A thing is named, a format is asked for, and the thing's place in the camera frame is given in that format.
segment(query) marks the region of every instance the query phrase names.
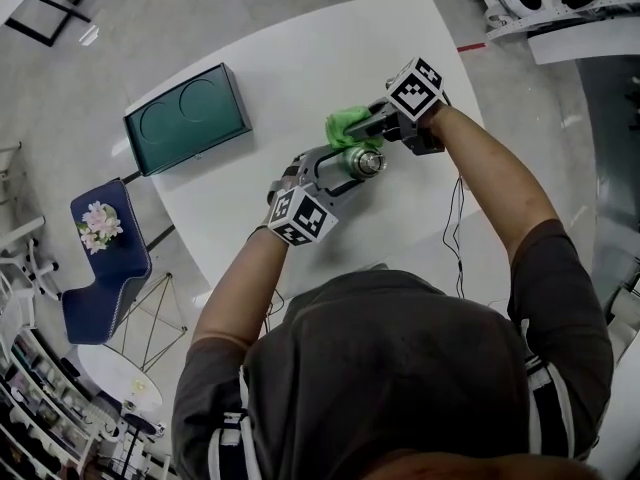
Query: t-shirt sleeve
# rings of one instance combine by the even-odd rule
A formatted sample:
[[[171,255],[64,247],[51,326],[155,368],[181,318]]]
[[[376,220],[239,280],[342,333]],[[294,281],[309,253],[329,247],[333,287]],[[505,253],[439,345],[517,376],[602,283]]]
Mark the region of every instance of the t-shirt sleeve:
[[[518,326],[529,319],[529,348],[564,379],[579,456],[597,438],[613,375],[611,342],[591,279],[558,220],[529,233],[511,276],[509,317]]]
[[[246,351],[221,338],[196,342],[178,382],[171,422],[173,457],[182,480],[209,478],[207,450],[224,412],[239,408],[238,372]]]

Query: teal box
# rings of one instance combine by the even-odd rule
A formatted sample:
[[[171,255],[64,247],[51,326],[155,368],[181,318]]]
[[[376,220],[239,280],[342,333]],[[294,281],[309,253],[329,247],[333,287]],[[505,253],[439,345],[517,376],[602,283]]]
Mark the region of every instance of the teal box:
[[[251,130],[233,71],[219,64],[125,116],[143,176],[162,172]]]

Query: navy chair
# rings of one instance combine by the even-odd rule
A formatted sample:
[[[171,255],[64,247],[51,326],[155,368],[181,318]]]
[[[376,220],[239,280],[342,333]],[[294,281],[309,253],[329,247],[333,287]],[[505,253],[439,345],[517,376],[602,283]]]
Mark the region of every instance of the navy chair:
[[[166,238],[174,226],[165,230],[148,246],[145,245],[136,220],[126,183],[139,177],[132,174],[116,179],[74,199],[71,214],[75,222],[89,204],[100,201],[112,206],[121,221],[123,233],[115,236],[106,250],[85,254],[95,274],[90,286],[68,290],[62,294],[67,337],[74,345],[100,345],[115,334],[129,307],[151,276],[149,251]]]

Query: metal cylinder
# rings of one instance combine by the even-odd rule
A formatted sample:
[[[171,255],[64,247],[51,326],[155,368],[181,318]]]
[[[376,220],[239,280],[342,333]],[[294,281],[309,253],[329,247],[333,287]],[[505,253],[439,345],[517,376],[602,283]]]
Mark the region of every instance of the metal cylinder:
[[[354,146],[342,153],[341,162],[347,172],[358,180],[373,178],[387,168],[387,159],[371,146]]]

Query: red stripe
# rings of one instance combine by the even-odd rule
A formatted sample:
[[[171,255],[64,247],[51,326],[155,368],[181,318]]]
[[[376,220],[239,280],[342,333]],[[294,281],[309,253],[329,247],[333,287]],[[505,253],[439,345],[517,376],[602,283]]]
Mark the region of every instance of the red stripe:
[[[458,48],[458,53],[466,52],[468,50],[478,50],[479,48],[486,48],[487,43],[475,43],[468,44],[467,46],[461,46]]]

